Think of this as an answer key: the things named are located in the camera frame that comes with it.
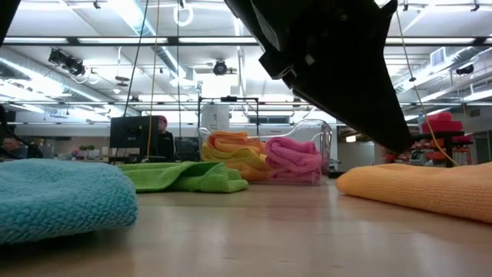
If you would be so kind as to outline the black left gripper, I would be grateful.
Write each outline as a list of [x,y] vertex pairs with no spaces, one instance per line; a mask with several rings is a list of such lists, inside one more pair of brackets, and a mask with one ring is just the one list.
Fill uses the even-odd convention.
[[262,47],[259,62],[302,98],[401,153],[412,138],[384,61],[397,0],[225,0]]

